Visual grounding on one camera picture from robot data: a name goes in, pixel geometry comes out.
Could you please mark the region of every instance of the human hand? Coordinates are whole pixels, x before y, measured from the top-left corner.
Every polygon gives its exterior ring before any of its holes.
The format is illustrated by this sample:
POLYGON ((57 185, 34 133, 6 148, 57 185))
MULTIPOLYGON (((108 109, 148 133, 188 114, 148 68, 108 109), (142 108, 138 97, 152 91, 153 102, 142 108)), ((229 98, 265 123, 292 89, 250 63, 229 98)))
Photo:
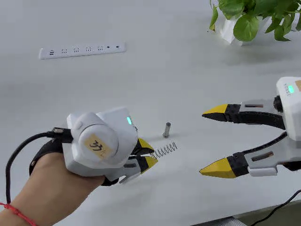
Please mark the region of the human hand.
MULTIPOLYGON (((66 169, 63 154, 46 154, 36 163, 27 183, 11 205, 37 225, 50 226, 73 213, 104 179, 104 176, 84 178, 73 174, 66 169)), ((1 214, 0 225, 1 216, 11 213, 5 210, 1 214)), ((5 225, 23 225, 22 219, 13 214, 11 217, 20 224, 8 224, 6 220, 5 225)))

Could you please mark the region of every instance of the metal cylinder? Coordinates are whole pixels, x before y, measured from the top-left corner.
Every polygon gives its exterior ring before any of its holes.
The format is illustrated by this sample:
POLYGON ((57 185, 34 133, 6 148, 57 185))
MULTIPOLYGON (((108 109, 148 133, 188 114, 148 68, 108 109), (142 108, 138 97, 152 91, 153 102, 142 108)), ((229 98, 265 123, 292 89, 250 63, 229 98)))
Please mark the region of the metal cylinder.
POLYGON ((163 133, 163 137, 164 137, 164 138, 169 138, 169 130, 170 130, 170 126, 171 126, 171 123, 170 123, 170 122, 167 122, 167 123, 166 123, 166 126, 165 126, 164 133, 163 133))

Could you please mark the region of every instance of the black wrist strap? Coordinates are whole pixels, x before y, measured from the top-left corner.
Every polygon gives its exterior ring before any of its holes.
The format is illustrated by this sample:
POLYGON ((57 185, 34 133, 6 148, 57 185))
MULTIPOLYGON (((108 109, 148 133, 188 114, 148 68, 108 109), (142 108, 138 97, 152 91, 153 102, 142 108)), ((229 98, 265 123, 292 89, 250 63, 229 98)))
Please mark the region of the black wrist strap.
MULTIPOLYGON (((42 158, 44 155, 49 153, 62 153, 63 154, 63 145, 60 139, 52 139, 46 144, 42 146, 42 148, 38 151, 38 153, 34 156, 32 162, 29 166, 29 175, 32 174, 32 171, 37 164, 38 160, 42 158)), ((119 181, 119 179, 109 181, 108 178, 105 178, 102 186, 111 186, 116 184, 119 181)))

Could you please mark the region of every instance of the black cable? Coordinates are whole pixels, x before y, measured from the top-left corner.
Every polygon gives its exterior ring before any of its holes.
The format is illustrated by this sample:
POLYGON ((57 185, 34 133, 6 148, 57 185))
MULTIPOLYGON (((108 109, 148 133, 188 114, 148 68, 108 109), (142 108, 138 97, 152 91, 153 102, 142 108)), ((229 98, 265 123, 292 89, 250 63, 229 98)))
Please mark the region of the black cable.
POLYGON ((260 222, 262 222, 262 221, 265 221, 265 220, 267 220, 267 219, 269 219, 278 209, 280 209, 280 208, 282 208, 282 207, 284 207, 285 205, 287 205, 291 200, 293 200, 296 196, 297 196, 297 194, 299 194, 301 192, 301 190, 299 190, 299 191, 297 191, 295 194, 293 194, 285 203, 282 203, 281 205, 279 205, 279 206, 277 206, 277 207, 275 207, 275 209, 273 209, 272 211, 271 211, 271 213, 269 213, 269 215, 268 216, 266 216, 265 218, 263 218, 263 219, 261 219, 261 220, 258 220, 258 221, 256 221, 254 224, 252 224, 251 226, 255 226, 256 224, 258 224, 258 223, 260 223, 260 222))
POLYGON ((22 142, 19 147, 17 147, 17 149, 13 152, 13 154, 10 156, 7 164, 6 164, 6 168, 5 168, 5 176, 6 176, 6 202, 7 204, 10 204, 11 199, 10 199, 10 168, 11 165, 13 164, 13 161, 15 160, 15 158, 17 157, 17 155, 20 153, 20 151, 26 146, 28 145, 30 142, 39 139, 41 137, 53 137, 52 132, 46 132, 46 133, 39 133, 36 134, 30 138, 28 138, 27 140, 25 140, 24 142, 22 142))

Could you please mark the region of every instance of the electrical outlet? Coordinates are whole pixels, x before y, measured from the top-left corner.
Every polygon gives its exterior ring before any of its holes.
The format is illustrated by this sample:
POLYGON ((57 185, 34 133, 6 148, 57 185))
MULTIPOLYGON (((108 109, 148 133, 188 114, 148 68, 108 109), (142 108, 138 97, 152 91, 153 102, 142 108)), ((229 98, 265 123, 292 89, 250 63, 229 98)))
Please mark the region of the electrical outlet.
POLYGON ((39 59, 121 53, 125 51, 125 43, 74 45, 62 48, 42 48, 40 50, 39 59))

